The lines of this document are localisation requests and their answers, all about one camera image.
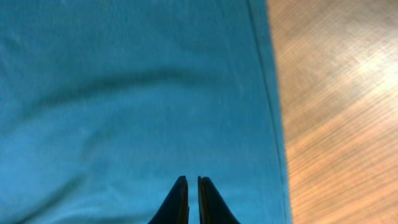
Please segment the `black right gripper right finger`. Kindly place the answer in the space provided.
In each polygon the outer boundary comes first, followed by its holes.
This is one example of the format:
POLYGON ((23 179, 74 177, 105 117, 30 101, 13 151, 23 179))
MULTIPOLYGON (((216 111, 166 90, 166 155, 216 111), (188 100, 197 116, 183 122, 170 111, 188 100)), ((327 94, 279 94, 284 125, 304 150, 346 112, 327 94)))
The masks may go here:
POLYGON ((209 177, 198 177, 201 224, 240 224, 209 177))

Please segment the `blue polo shirt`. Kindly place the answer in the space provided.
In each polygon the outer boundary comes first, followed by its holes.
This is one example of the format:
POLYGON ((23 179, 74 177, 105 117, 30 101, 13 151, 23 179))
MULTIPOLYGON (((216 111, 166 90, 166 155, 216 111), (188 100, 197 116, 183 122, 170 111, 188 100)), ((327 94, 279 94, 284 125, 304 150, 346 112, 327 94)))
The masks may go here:
POLYGON ((2 1, 1 222, 147 223, 209 177, 292 221, 265 1, 2 1))

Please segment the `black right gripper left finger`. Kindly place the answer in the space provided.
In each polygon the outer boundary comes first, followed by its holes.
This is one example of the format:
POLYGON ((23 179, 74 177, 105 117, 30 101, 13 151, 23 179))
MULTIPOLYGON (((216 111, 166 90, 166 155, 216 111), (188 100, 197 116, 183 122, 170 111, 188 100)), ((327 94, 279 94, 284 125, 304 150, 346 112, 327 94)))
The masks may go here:
POLYGON ((149 224, 188 224, 188 182, 180 176, 149 224))

